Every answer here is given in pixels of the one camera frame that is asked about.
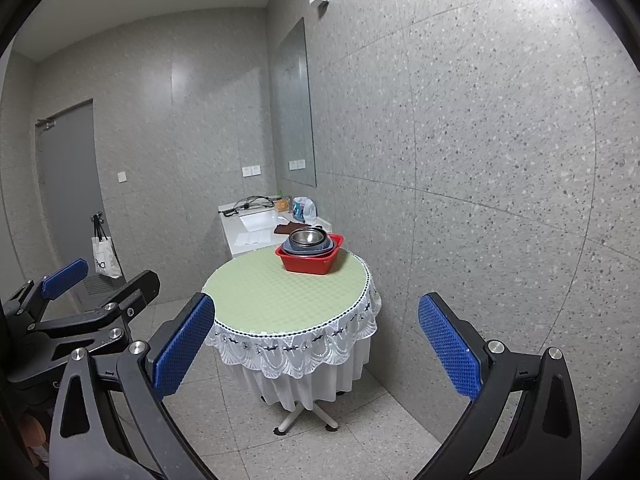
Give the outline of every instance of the sink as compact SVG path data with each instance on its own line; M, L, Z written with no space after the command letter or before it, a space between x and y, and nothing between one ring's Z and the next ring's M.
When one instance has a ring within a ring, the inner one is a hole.
M278 213L275 211L260 211L259 213L243 215L240 217L240 221L249 232L276 227L276 225L281 222L287 223L287 221L281 216L278 216Z

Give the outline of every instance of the white countertop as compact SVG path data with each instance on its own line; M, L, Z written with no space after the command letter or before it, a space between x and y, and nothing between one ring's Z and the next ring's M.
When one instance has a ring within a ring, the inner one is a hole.
M268 242L237 246L236 245L236 240L238 239L238 235L242 234L242 233L249 232L244 227L244 224L242 223L242 221L240 219L242 216L247 216L247 215L251 215L251 214L254 214L254 213L261 213L261 212L264 212L264 211L274 211L276 209L274 207L261 207L261 208L257 208L257 209L241 211L237 215L233 215L233 216L229 216L229 217L226 217L226 216L224 216L222 214L222 211L225 211L227 209L231 209L234 205L235 205L235 203L231 203L231 204L221 205L221 206L218 207L218 214L220 215L220 220L222 221L222 228L225 231L226 243L228 244L229 249L231 250L231 257L235 258L236 256L238 256L238 254L243 254L243 253L246 253L248 251L261 249L263 247L270 247L270 246L280 245L281 243L283 243L284 240L287 239L287 235L277 235L277 234L275 234L273 232L275 227L271 227L271 228L269 228L270 238L269 238ZM293 219L293 216L289 212L286 212L286 211L285 212L279 212L278 216L280 216L282 218L282 223L283 224L286 224L288 222L295 222L295 220ZM326 220L320 218L320 217L316 218L316 221L313 222L313 225L322 226L324 228L324 230L326 232L328 232L328 233L332 232L331 231L331 224L329 222L327 222Z

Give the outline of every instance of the terrazzo floor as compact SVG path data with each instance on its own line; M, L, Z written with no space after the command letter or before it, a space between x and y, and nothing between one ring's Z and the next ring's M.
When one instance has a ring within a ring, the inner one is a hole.
M130 324L132 335L149 338L186 301L149 305ZM366 370L353 391L318 402L340 423L337 432L303 412L285 436L274 435L273 428L286 410L255 399L227 371L216 349L203 346L176 394L164 398L220 480L412 479L440 445ZM114 394L114 400L130 429L124 399Z

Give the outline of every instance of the green table mat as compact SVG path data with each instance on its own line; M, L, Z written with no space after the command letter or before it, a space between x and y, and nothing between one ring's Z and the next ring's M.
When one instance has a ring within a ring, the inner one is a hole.
M274 247L245 253L218 268L202 291L216 308L216 320L239 332L281 334L309 329L340 315L358 301L367 271L340 250L329 273L285 270Z

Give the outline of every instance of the blue textured pad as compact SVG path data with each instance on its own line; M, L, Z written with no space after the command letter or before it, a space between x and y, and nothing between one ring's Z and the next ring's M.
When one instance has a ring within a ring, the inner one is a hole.
M42 299L55 300L87 276L89 266L79 258L42 282Z
M480 388L480 364L446 316L427 295L420 298L418 321L456 391L474 400Z
M154 390L158 399L176 392L213 320L213 300L204 296L154 361Z

